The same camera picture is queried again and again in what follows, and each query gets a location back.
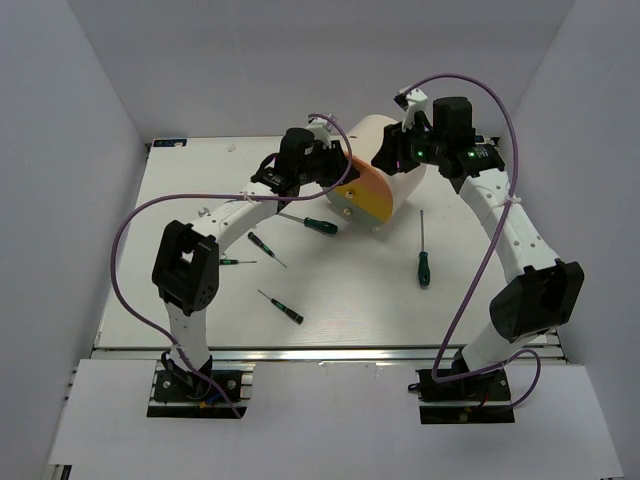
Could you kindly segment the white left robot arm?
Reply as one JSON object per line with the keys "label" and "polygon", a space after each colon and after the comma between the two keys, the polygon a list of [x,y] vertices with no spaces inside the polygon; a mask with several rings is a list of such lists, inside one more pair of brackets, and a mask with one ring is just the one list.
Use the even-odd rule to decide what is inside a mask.
{"label": "white left robot arm", "polygon": [[316,184],[326,194],[359,176],[348,147],[317,127],[290,128],[239,194],[199,220],[165,227],[152,282],[169,315],[169,358],[181,369],[176,384],[188,398],[202,398],[211,387],[204,311],[219,289],[221,253],[298,201],[303,186]]}

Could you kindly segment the large green screwdriver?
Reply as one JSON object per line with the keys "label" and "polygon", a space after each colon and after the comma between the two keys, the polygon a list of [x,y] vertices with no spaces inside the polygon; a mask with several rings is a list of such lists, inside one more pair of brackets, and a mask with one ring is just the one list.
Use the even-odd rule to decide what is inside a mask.
{"label": "large green screwdriver", "polygon": [[285,218],[287,220],[300,223],[305,228],[308,228],[313,231],[326,234],[326,235],[336,235],[339,231],[339,227],[337,225],[324,220],[317,220],[309,217],[301,218],[301,217],[293,216],[290,214],[285,214],[283,212],[279,212],[278,216]]}
{"label": "large green screwdriver", "polygon": [[425,223],[424,211],[419,212],[420,216],[420,234],[421,234],[421,250],[418,254],[417,280],[421,288],[426,289],[431,283],[431,270],[429,265],[428,252],[425,250]]}

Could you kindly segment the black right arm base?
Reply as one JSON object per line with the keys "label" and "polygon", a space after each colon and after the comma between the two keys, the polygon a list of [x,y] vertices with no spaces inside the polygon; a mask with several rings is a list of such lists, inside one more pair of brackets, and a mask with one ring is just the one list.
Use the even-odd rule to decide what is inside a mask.
{"label": "black right arm base", "polygon": [[512,424],[511,390],[503,370],[453,382],[435,382],[429,369],[417,370],[407,391],[419,401],[422,425]]}

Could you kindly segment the yellow drawer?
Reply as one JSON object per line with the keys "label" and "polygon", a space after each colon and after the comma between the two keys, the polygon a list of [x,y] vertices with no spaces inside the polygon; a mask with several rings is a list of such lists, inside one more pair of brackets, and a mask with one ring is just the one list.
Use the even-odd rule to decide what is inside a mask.
{"label": "yellow drawer", "polygon": [[393,214],[393,196],[385,182],[353,181],[333,190],[351,209],[359,209],[380,223],[386,223]]}

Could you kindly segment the orange top drawer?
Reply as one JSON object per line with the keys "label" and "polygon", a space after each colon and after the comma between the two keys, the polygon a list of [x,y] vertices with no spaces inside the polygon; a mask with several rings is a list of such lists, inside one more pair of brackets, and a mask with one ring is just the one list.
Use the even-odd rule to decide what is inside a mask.
{"label": "orange top drawer", "polygon": [[355,158],[356,158],[358,170],[360,172],[360,177],[354,181],[360,181],[360,182],[366,182],[366,183],[385,182],[388,185],[386,178],[370,163],[367,163],[361,160],[357,156],[355,156]]}

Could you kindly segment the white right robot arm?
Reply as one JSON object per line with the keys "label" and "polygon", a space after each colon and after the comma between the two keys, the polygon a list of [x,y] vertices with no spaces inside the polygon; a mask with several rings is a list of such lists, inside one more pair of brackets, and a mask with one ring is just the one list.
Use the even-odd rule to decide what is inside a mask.
{"label": "white right robot arm", "polygon": [[489,304],[489,323],[462,348],[459,368],[451,374],[453,390],[472,399],[486,389],[486,372],[569,321],[584,271],[577,262],[562,261],[542,239],[511,191],[515,182],[498,150],[478,142],[467,98],[435,100],[431,117],[419,89],[394,100],[404,117],[385,127],[373,166],[388,175],[437,167],[476,215],[504,272],[506,285]]}

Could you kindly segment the small black precision screwdriver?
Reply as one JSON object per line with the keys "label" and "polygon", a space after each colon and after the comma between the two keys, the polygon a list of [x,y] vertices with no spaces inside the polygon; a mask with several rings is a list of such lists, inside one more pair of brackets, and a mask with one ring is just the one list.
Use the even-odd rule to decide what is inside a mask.
{"label": "small black precision screwdriver", "polygon": [[220,259],[219,260],[219,265],[225,265],[225,266],[230,266],[230,265],[242,265],[242,264],[256,264],[257,260],[239,260],[239,259],[229,259],[229,258],[225,258],[225,259]]}

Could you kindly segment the cream round drawer cabinet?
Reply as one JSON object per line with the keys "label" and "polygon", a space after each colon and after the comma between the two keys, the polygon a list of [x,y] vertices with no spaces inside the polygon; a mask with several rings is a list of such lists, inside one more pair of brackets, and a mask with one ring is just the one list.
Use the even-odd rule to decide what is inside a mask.
{"label": "cream round drawer cabinet", "polygon": [[[371,164],[371,160],[382,144],[383,129],[387,125],[395,123],[395,120],[384,115],[369,115],[364,117],[348,132],[353,156],[357,156],[361,160]],[[386,178],[391,189],[393,196],[393,216],[423,180],[426,173],[426,166],[420,164],[408,173],[399,173],[394,176],[389,176],[381,170],[377,170]],[[380,223],[359,209],[352,210],[348,203],[347,208],[350,209],[351,216],[354,219],[370,228],[380,228],[392,218],[391,216],[386,223]]]}

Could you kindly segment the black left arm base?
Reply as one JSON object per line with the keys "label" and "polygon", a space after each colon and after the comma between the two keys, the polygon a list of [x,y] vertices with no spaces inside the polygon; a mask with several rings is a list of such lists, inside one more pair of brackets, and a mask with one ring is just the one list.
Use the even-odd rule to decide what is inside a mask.
{"label": "black left arm base", "polygon": [[177,366],[163,352],[156,364],[146,416],[173,419],[239,419],[244,416],[250,395],[248,372],[212,368],[209,360],[201,369],[224,392],[210,382]]}

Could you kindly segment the small precision screwdriver front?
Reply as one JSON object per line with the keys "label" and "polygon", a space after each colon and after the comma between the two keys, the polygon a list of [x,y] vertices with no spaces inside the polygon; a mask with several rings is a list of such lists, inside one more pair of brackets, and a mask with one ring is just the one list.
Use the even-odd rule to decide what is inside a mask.
{"label": "small precision screwdriver front", "polygon": [[290,307],[284,305],[279,300],[267,295],[262,290],[258,289],[258,292],[262,296],[264,296],[275,308],[277,308],[280,312],[282,312],[287,318],[292,320],[294,323],[296,323],[297,325],[301,325],[303,323],[304,317],[301,314],[291,309]]}

